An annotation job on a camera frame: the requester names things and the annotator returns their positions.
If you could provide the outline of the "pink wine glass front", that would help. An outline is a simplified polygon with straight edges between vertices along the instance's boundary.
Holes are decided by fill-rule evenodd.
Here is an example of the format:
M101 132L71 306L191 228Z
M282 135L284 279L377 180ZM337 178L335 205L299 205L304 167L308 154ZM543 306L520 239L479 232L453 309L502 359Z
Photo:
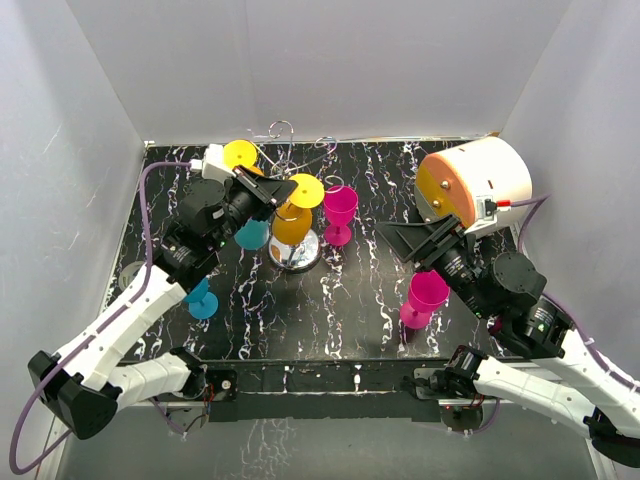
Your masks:
M449 286L437 272L414 274L409 283L408 299L400 308L401 322L413 330L425 328L449 294Z

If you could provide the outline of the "orange wine glass front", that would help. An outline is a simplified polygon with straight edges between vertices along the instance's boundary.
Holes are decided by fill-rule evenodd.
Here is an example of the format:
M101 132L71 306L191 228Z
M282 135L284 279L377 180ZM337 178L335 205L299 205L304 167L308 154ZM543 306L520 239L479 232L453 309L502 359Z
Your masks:
M323 202L325 188L322 182L311 174L298 173L290 179L298 183L298 188L276 211L272 234L280 243L294 246L301 243L311 229L312 210Z

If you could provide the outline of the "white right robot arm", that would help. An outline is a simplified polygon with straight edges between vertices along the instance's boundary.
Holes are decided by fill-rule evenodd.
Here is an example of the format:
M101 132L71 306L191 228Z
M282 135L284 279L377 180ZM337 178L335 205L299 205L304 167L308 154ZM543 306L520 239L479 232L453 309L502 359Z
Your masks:
M565 309L545 293L547 280L522 253L476 261L475 236L459 218L380 222L376 232L403 262L436 272L468 310L492 320L503 347L560 377L546 381L460 345L446 367L413 384L432 394L480 394L517 403L573 428L612 461L639 465L639 384L605 360Z

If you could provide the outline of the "orange wine glass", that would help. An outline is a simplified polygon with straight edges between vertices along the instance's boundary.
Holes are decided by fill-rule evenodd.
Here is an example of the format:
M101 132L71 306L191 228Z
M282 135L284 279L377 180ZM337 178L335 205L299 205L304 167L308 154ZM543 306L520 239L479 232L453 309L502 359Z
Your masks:
M276 211L272 234L280 243L294 246L301 243L311 229L312 210L323 202L325 188L322 182L311 174L298 173L290 179L298 183L298 188Z
M257 149L248 140L233 140L223 147L223 167L228 175L238 170L263 176L264 172L257 166L257 160Z

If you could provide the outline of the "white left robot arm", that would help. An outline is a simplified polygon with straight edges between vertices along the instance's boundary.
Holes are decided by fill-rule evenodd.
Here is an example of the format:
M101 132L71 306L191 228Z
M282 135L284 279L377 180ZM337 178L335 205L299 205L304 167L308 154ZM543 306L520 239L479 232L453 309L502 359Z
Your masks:
M116 413L151 397L200 396L207 376L183 349L129 367L119 365L133 344L183 301L219 263L219 253L250 220L267 220L298 184L239 166L219 182L198 179L186 190L150 265L90 326L55 353L28 362L37 396L79 439L102 431Z

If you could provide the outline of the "pink wine glass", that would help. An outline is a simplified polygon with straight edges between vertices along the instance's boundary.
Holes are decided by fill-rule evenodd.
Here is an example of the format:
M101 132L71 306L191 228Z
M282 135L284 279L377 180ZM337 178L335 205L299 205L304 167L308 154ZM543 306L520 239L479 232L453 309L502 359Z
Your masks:
M400 308L401 322L413 330L425 328L449 294L449 286L437 272L414 274L409 283L408 299Z
M325 240L332 246L345 246L352 238L349 223L354 219L358 207L357 192L348 186L331 187L323 201L328 226Z

